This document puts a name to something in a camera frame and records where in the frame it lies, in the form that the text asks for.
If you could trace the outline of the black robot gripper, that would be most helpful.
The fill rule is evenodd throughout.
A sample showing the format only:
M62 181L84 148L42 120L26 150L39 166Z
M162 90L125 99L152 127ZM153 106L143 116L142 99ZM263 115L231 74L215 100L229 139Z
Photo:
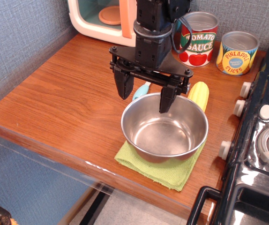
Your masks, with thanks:
M134 47L112 46L110 68L114 73L118 95L127 99L139 78L163 86L160 98L160 113L167 113L177 95L189 91L189 79L193 72L178 62L172 55L174 25L165 29L148 30L134 26L136 42Z

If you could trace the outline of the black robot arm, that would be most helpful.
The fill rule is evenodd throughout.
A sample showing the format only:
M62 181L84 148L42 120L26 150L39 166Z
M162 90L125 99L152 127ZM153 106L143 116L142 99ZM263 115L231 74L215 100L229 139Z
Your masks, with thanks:
M169 111L177 95L188 92L193 72L172 53L183 53L189 47L185 44L177 49L174 43L177 22L192 30L184 18L189 8L188 0L137 1L135 46L112 46L109 49L112 55L110 68L122 99L131 94L135 78L162 86L160 113Z

